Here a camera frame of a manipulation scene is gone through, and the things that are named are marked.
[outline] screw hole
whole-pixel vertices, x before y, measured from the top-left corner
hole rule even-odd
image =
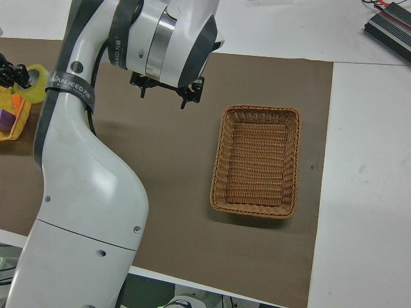
[[[104,250],[97,250],[97,255],[99,256],[99,257],[105,257],[106,256],[106,252],[104,251]]]

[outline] yellow basket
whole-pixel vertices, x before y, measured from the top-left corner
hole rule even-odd
[[[10,89],[4,89],[0,87],[0,101],[3,103],[8,103],[9,108],[5,108],[7,111],[13,112],[12,110],[12,95]],[[0,141],[16,140],[19,138],[21,132],[23,131],[24,125],[26,125],[27,118],[30,114],[31,103],[23,99],[21,102],[20,109],[15,115],[16,120],[10,132],[0,132]]]

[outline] round logo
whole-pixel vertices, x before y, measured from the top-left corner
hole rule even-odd
[[[81,73],[83,71],[83,64],[79,61],[71,62],[70,68],[75,73]]]

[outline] yellow tape roll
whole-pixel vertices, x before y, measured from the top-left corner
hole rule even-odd
[[[35,82],[30,88],[23,89],[18,84],[14,83],[14,91],[27,99],[30,103],[36,104],[44,101],[46,98],[46,86],[47,79],[49,78],[49,72],[41,65],[35,64],[27,68],[30,75],[30,83],[32,80]]]

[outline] brown paper sheet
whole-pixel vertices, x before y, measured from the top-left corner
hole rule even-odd
[[[13,63],[40,63],[52,70],[60,44],[4,38],[0,51]],[[150,202],[134,265],[306,307],[332,63],[213,54],[205,78],[201,102],[180,110],[173,92],[148,89],[140,99],[139,90],[128,84],[129,71],[108,64],[100,69],[94,116],[98,137],[136,172]],[[226,214],[210,206],[220,120],[233,104],[287,106],[301,113],[297,210],[288,221]],[[41,202],[42,175],[27,150],[31,140],[20,142],[0,144],[0,228],[27,235]]]

